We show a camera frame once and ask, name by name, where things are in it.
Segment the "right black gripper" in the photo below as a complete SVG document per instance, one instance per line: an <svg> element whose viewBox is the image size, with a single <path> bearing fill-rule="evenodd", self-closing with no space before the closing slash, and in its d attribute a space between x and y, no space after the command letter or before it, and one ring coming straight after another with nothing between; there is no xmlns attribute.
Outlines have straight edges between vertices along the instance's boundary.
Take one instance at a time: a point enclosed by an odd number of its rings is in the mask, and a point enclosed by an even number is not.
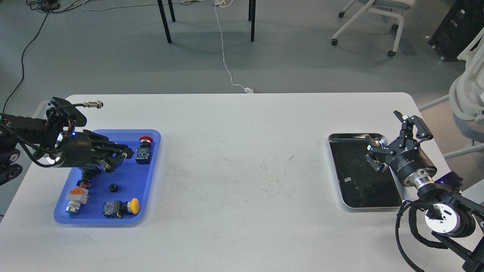
<svg viewBox="0 0 484 272"><path fill-rule="evenodd" d="M405 187L423 187L433 183L432 177L437 173L437 168L419 147L422 142L432 140L433 134L422 118L404 116L397 110L393 113L402 123L396 144L389 145L387 149L372 136L365 135L369 143L366 160L375 172L383 173L388 167L392 169Z"/></svg>

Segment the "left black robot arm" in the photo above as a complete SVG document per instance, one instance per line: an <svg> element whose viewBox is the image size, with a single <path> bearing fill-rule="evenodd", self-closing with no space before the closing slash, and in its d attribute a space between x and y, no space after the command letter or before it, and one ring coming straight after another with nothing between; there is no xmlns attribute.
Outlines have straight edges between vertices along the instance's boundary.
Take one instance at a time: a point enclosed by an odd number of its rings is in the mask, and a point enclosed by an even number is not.
<svg viewBox="0 0 484 272"><path fill-rule="evenodd" d="M87 124L78 107L102 108L101 101L72 104L54 97L48 103L46 118L1 114L1 184L18 177L19 145L36 165L44 168L79 168L77 187L90 187L91 178L101 171L114 172L134 152L126 144L117 144L93 131L75 131Z"/></svg>

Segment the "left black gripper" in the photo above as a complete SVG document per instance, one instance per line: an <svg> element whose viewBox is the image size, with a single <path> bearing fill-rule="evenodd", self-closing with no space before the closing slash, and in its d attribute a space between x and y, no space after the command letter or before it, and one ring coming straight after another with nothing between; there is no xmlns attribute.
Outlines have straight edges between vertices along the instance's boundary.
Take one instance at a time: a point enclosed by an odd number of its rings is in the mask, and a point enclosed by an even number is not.
<svg viewBox="0 0 484 272"><path fill-rule="evenodd" d="M131 148L126 144L116 144L93 131L76 132L69 140L57 168L99 168L111 173L123 163L126 156L131 156Z"/></svg>

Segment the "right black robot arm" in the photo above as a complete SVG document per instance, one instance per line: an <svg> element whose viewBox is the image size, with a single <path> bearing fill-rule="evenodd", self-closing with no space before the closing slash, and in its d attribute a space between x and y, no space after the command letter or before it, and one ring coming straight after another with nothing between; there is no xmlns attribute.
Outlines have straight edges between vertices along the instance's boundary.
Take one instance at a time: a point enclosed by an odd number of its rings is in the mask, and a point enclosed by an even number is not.
<svg viewBox="0 0 484 272"><path fill-rule="evenodd" d="M389 144L366 136L369 145L365 158L376 172L391 169L403 186L417 190L418 200L404 200L397 213L395 235L399 252L414 271L421 271L404 252L399 240L401 217L408 210L410 232L416 240L427 247L450 249L463 258L463 270L482 272L483 240L470 251L455 238L473 234L476 219L483 218L483 206L462 196L462 178L455 172L433 180L437 168L420 147L422 142L433 138L423 119L404 116L399 111L394 111L394 115L402 124L399 136Z"/></svg>

